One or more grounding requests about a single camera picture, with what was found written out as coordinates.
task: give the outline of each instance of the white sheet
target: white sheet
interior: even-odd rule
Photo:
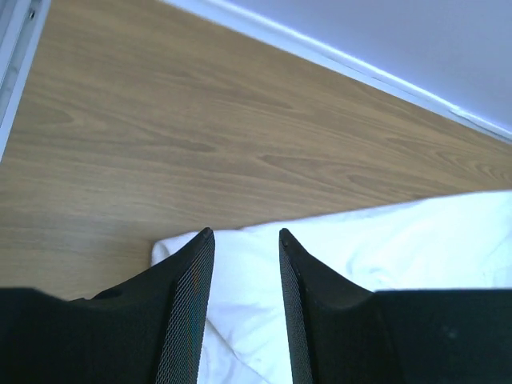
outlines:
[[[215,231],[198,382],[292,382],[278,264],[283,227],[369,290],[512,287],[512,191]],[[157,242],[152,263],[195,235]]]

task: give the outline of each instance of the white wall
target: white wall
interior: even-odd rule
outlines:
[[[294,51],[249,24],[360,59],[383,82],[512,137],[511,0],[166,1],[285,50]]]

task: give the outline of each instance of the wooden floor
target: wooden floor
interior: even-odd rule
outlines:
[[[88,297],[188,230],[511,187],[512,147],[361,83],[156,2],[54,0],[0,165],[0,285]]]

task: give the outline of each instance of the wood grain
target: wood grain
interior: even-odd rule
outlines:
[[[0,284],[91,296],[198,230],[512,187],[512,149],[143,0],[54,0],[0,165]]]

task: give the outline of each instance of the black mesh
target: black mesh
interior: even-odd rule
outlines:
[[[196,383],[213,264],[205,228],[91,300],[0,288],[0,383]]]
[[[279,265],[293,380],[295,384],[311,384],[313,377],[298,280],[290,264],[286,245],[282,242],[279,242]]]
[[[178,280],[155,382],[196,383],[214,264],[213,237]]]

